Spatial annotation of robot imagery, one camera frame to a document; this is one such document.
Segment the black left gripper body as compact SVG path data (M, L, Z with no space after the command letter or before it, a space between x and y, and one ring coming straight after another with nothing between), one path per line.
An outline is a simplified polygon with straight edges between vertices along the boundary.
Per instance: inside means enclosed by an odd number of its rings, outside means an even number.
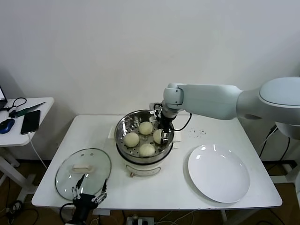
M72 216L72 223L85 223L90 211L97 208L98 204L93 202L94 195L80 194L80 199L73 200L75 212Z

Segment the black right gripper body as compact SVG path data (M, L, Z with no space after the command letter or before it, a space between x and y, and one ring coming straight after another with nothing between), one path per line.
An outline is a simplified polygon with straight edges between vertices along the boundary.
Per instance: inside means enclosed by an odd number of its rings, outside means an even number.
M174 131L172 121L175 119L174 113L162 112L160 117L160 125L164 128L163 131L171 132Z

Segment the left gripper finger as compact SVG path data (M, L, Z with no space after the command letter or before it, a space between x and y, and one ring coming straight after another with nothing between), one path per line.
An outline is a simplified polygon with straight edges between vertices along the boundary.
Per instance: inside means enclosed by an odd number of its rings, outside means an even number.
M101 189L101 193L95 196L91 201L94 203L102 203L107 197L106 189L107 189L107 179L105 179L104 181L103 187Z
M83 180L84 180L84 174L77 181L76 185L71 188L73 199L80 199L81 198L80 197L80 187L82 185Z

